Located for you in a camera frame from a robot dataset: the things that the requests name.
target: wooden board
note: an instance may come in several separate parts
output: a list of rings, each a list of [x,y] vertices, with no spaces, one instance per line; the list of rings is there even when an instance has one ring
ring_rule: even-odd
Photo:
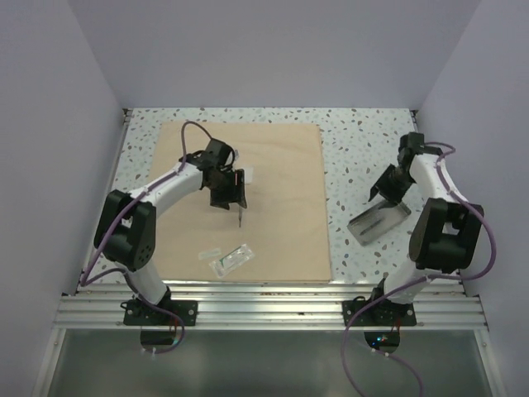
[[[150,180],[182,155],[183,122],[162,124]],[[239,228],[238,206],[209,206],[209,190],[190,194],[158,219],[155,265],[164,280],[219,281],[209,262],[247,244],[255,258],[222,280],[325,282],[331,278],[326,198],[319,128],[313,124],[210,123],[212,135],[239,151],[236,168],[254,168],[246,186],[248,209]],[[206,147],[195,126],[188,151]],[[222,254],[199,259],[220,248]]]

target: gray wall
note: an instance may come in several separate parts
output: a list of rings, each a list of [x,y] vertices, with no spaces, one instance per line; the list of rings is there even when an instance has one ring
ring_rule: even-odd
[[[79,276],[121,109],[66,0],[0,5],[0,395],[31,393]]]
[[[69,0],[122,105],[418,108],[479,0]]]
[[[458,148],[449,171],[483,204],[498,261],[471,285],[513,396],[529,394],[529,2],[483,0],[419,112],[419,130]],[[473,269],[488,261],[482,238]]]

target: transparent plastic package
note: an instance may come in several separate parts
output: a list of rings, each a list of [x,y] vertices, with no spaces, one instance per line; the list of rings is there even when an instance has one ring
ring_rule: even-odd
[[[217,277],[221,279],[254,256],[254,252],[248,247],[248,245],[243,244],[221,259],[211,262],[209,265]]]

